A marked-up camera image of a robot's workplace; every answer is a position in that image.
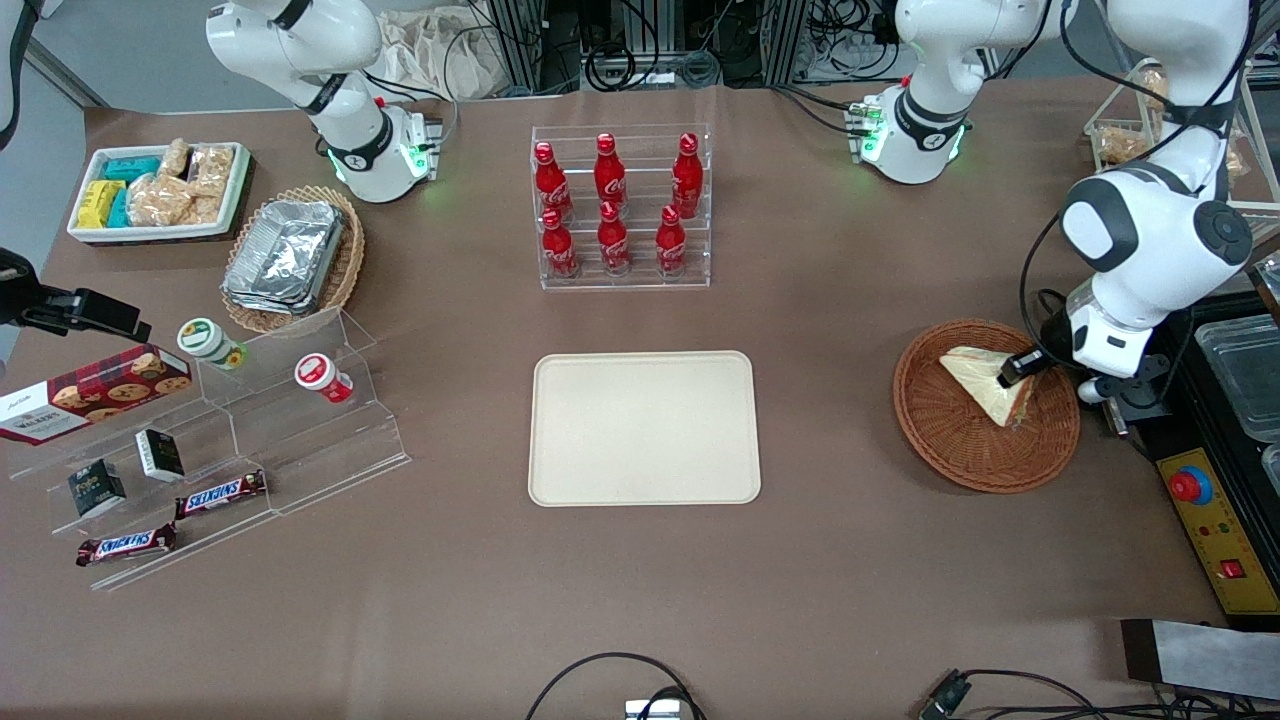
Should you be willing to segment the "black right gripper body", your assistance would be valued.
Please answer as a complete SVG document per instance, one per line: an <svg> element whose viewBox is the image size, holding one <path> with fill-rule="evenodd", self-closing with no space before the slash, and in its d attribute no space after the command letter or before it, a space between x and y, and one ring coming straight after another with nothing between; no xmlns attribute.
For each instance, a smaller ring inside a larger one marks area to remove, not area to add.
<svg viewBox="0 0 1280 720"><path fill-rule="evenodd" d="M76 295L42 284L23 256L1 249L1 324L41 331L72 331Z"/></svg>

